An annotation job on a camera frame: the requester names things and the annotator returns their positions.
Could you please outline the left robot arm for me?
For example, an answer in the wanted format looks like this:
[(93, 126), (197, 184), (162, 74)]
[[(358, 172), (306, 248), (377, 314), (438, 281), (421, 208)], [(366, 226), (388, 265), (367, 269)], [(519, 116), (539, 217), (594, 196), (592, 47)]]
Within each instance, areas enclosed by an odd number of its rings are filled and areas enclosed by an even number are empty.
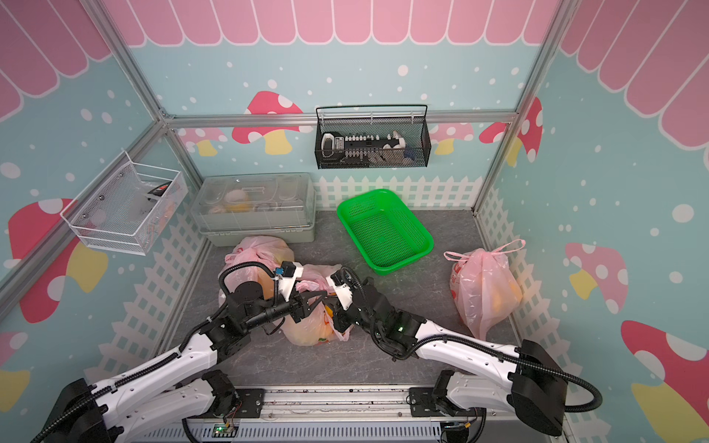
[(231, 422), (245, 401), (217, 365), (240, 352), (253, 330), (301, 321), (322, 306), (330, 290), (308, 290), (303, 271), (289, 261), (275, 269), (257, 261), (225, 269), (219, 276), (225, 302), (214, 314), (138, 367), (94, 384), (68, 384), (34, 441), (129, 442), (205, 413)]

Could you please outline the pink plastic bag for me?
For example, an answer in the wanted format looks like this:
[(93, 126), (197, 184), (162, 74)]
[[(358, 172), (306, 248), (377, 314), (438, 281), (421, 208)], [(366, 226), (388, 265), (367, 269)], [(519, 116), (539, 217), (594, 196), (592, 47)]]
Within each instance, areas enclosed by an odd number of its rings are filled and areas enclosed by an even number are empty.
[(525, 246), (526, 241), (515, 239), (491, 251), (444, 253), (453, 263), (450, 290), (454, 304), (476, 339), (485, 341), (487, 333), (520, 306), (523, 295), (511, 273), (509, 255)]
[[(273, 236), (249, 236), (242, 240), (231, 253), (225, 256), (223, 271), (244, 262), (260, 262), (271, 271), (279, 268), (284, 261), (294, 261), (294, 251), (284, 240)], [(258, 267), (239, 269), (225, 278), (225, 285), (232, 293), (243, 282), (258, 282), (264, 298), (273, 298), (273, 280)]]

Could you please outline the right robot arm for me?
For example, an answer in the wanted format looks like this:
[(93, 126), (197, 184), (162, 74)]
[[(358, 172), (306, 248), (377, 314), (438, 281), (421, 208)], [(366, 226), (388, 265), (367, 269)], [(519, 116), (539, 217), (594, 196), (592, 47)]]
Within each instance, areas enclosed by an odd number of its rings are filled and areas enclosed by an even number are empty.
[(535, 341), (514, 346), (452, 332), (396, 308), (344, 269), (327, 282), (337, 296), (332, 309), (337, 328), (358, 326), (395, 361), (416, 357), (451, 367), (434, 394), (445, 415), (507, 408), (533, 430), (559, 437), (567, 413), (592, 412), (603, 403), (596, 386), (563, 371)]

